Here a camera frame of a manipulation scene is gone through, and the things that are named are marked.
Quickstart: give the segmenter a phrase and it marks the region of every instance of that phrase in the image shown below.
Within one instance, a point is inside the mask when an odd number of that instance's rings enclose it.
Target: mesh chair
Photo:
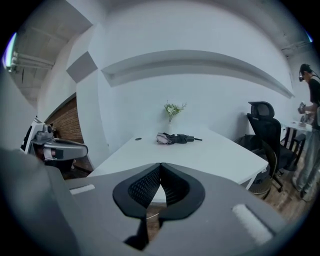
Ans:
[[[262,151],[263,153],[266,155],[266,158],[268,160],[270,169],[269,169],[269,175],[267,178],[265,178],[263,180],[262,183],[253,183],[250,188],[249,191],[255,195],[262,195],[265,194],[262,199],[266,199],[267,196],[269,195],[269,192],[271,190],[271,186],[272,186],[272,178],[276,172],[276,168],[277,168],[277,157],[275,152],[272,150],[272,148],[265,143],[264,141],[262,141]]]
[[[281,124],[278,120],[274,119],[275,111],[268,102],[256,101],[249,102],[251,104],[251,113],[247,114],[247,118],[254,130],[254,133],[266,142],[274,151],[277,158],[276,172],[282,168],[288,168],[293,164],[297,158],[297,149],[299,138],[295,138],[296,147],[292,151],[291,148],[286,148],[280,144],[281,137]],[[273,179],[280,185],[279,192],[282,191],[283,184],[278,180],[276,175]]]

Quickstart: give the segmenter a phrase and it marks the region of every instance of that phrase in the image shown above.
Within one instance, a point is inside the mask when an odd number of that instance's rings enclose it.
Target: chair armrest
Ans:
[[[300,134],[300,135],[298,135],[297,137],[294,137],[294,138],[293,138],[293,141],[299,144],[299,143],[301,143],[302,141],[304,141],[305,139],[306,139],[306,135]]]

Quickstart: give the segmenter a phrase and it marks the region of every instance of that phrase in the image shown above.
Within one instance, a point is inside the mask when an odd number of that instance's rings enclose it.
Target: black t-shirt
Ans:
[[[320,107],[320,78],[313,75],[309,81],[310,101]],[[314,117],[313,128],[320,130],[317,122],[317,114]]]

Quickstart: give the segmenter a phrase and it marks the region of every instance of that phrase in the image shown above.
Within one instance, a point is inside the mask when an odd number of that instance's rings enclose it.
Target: brick wall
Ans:
[[[77,97],[67,102],[45,123],[48,125],[53,124],[53,127],[58,131],[57,137],[59,139],[84,143],[78,118]],[[93,171],[87,156],[76,159],[74,166],[85,171]]]

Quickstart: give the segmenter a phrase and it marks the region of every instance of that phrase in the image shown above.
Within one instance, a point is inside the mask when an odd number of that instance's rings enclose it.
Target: ceiling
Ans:
[[[95,0],[110,8],[136,0]],[[262,29],[282,50],[285,56],[311,48],[307,34],[293,15],[276,0],[211,0]],[[92,24],[79,12],[75,13],[65,0],[47,1],[40,6],[20,28],[15,51],[55,62],[61,49],[75,35]],[[37,97],[48,70],[18,67],[11,75],[22,94],[37,107]]]

